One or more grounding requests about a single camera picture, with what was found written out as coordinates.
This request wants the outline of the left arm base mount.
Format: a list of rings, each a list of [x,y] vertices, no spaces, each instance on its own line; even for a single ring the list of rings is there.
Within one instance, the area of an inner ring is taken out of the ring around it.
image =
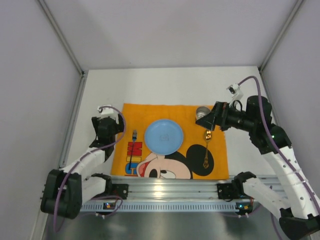
[[[111,196],[118,196],[121,197],[123,200],[126,200],[129,193],[129,185],[128,184],[113,184],[112,188],[107,191],[100,194],[95,195],[92,200],[95,199],[105,199],[106,197]]]

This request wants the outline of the aluminium rail beam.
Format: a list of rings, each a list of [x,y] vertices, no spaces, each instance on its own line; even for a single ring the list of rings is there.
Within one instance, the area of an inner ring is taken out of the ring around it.
[[[217,201],[217,184],[231,180],[159,179],[113,176],[113,184],[127,184],[127,201],[178,202]]]

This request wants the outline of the orange cartoon mouse towel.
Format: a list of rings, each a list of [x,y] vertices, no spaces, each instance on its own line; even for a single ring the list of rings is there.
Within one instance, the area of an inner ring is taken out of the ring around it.
[[[216,128],[208,145],[208,168],[203,167],[206,142],[205,129],[196,125],[196,106],[192,105],[146,105],[123,106],[126,120],[123,139],[116,145],[111,174],[121,177],[226,180],[229,178],[225,134]],[[184,139],[181,147],[169,155],[151,152],[145,142],[147,127],[154,121],[168,119],[182,128]],[[132,134],[137,130],[131,170]]]

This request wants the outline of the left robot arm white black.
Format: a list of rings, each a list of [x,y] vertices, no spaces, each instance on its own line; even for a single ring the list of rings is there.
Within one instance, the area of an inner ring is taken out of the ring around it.
[[[102,105],[97,111],[98,116],[91,118],[95,137],[87,150],[71,164],[48,173],[40,203],[43,213],[75,219],[84,203],[111,193],[112,178],[94,170],[110,158],[124,137],[126,120],[111,105]]]

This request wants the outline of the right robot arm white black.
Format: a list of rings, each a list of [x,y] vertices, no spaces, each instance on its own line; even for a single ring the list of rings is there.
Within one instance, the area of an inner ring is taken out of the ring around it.
[[[286,132],[272,123],[272,105],[261,94],[248,97],[245,110],[236,108],[240,103],[237,98],[230,103],[217,101],[209,113],[195,123],[210,131],[219,127],[221,131],[235,128],[247,132],[251,143],[276,174],[286,198],[250,171],[237,174],[231,181],[236,194],[257,200],[273,214],[291,240],[318,232],[320,199],[303,174]]]

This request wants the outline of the light blue plate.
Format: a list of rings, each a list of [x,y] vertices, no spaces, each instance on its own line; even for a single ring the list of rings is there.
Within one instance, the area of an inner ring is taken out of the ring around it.
[[[152,122],[144,133],[144,143],[157,155],[175,153],[183,144],[184,133],[179,124],[170,119]]]

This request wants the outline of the small metal cup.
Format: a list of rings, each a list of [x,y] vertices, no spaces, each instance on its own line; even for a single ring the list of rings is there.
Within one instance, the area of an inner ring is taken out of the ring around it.
[[[208,107],[199,106],[195,112],[195,119],[199,120],[199,119],[203,118],[204,116],[206,116],[207,114],[209,114],[210,112],[211,112],[211,110]]]

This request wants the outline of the blue fork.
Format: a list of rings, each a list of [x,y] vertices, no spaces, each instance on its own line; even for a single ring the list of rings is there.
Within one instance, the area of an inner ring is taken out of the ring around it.
[[[132,157],[133,157],[134,146],[135,146],[135,142],[137,140],[137,136],[138,136],[138,133],[137,133],[137,130],[135,129],[132,132],[132,146],[131,146],[131,153],[130,153],[129,167],[128,167],[129,170],[131,170],[131,168],[132,168]]]

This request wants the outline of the gold metal spoon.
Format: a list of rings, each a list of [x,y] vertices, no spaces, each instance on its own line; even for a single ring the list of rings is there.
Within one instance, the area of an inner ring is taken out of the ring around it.
[[[208,147],[209,147],[209,143],[210,143],[210,141],[212,139],[212,132],[210,130],[206,130],[204,132],[203,138],[204,138],[204,141],[206,143],[203,167],[205,169],[207,169],[209,167]]]

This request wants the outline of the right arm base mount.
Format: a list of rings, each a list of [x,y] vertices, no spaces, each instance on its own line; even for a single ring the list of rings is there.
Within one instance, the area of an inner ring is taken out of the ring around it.
[[[256,186],[252,182],[243,182],[240,184],[231,183],[217,183],[217,194],[220,200],[231,202],[232,200],[250,199],[262,193],[260,185]]]

